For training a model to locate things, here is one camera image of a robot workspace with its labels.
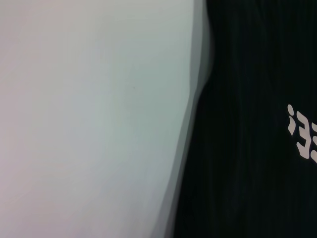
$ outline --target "black fabric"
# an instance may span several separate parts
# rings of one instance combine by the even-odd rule
[[[196,111],[175,238],[317,237],[317,1],[208,0],[211,77]],[[296,123],[288,130],[294,110]]]

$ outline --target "dark clothing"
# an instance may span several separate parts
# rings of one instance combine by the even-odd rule
[[[316,238],[317,1],[207,1],[215,58],[174,237]]]

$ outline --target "white lettering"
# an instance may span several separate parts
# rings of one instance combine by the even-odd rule
[[[317,132],[317,125],[312,123],[312,129],[314,132]],[[315,143],[315,145],[317,145],[317,136],[313,136],[313,142]],[[311,158],[317,163],[317,152],[316,150],[313,150],[311,152]]]
[[[311,145],[311,136],[309,132],[309,123],[306,117],[304,117],[300,112],[297,112],[297,119],[304,124],[304,127],[299,127],[299,135],[306,140],[305,146],[301,145],[299,142],[297,142],[297,148],[299,150],[299,153],[302,157],[305,159],[309,159],[309,147]]]
[[[292,105],[289,104],[287,106],[287,110],[288,110],[288,113],[290,114],[290,116],[289,116],[289,125],[288,125],[287,129],[289,130],[291,135],[293,135],[294,131],[295,131],[295,128],[296,128],[296,123],[295,123],[294,119],[291,117],[291,116],[294,115],[294,110],[293,110]]]

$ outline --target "white surface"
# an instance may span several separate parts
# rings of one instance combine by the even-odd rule
[[[189,99],[193,2],[1,0],[1,237],[150,237]]]

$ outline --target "black shirt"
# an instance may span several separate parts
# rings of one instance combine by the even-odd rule
[[[207,5],[215,58],[174,237],[316,238],[317,1]]]

